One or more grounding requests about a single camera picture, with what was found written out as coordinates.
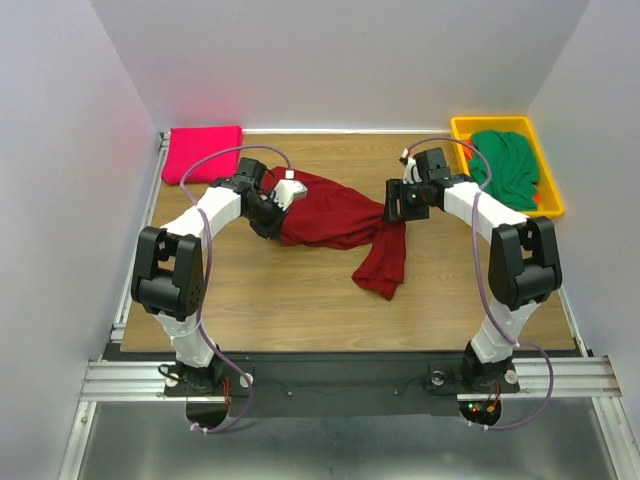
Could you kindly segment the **dark red t shirt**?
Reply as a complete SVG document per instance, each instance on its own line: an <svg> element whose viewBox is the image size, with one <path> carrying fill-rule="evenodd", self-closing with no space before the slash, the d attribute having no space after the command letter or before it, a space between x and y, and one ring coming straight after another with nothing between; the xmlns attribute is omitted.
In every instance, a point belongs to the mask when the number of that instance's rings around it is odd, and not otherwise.
<svg viewBox="0 0 640 480"><path fill-rule="evenodd" d="M370 245L352 280L392 300L405 279L406 225L386 222L384 205L353 188L301 170L294 178L307 195L292 204L275 238L286 246L336 250Z"/></svg>

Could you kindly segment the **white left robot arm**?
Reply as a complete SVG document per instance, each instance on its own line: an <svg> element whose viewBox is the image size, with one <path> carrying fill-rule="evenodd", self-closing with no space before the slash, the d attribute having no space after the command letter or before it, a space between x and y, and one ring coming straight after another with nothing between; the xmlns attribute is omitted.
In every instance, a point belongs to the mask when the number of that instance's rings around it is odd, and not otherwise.
<svg viewBox="0 0 640 480"><path fill-rule="evenodd" d="M263 185L266 172L263 163L243 157L232 176L215 179L179 217L160 228L147 226L138 236L131 298L156 319L174 348L174 365L160 370L170 387L210 394L225 383L217 346L202 325L213 239L241 217L271 239L307 193L293 170L272 187Z"/></svg>

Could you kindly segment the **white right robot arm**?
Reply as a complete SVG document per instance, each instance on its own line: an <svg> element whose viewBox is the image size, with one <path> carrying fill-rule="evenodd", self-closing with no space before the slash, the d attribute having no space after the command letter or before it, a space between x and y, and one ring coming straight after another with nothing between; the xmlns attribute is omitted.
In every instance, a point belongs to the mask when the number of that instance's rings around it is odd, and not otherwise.
<svg viewBox="0 0 640 480"><path fill-rule="evenodd" d="M506 380L524 326L562 283L554 224L515 211L470 176L452 173L439 148L405 150L400 162L402 178L386 183L386 221L422 220L438 208L469 225L474 241L489 245L488 267L474 263L485 318L465 348L460 378L472 390Z"/></svg>

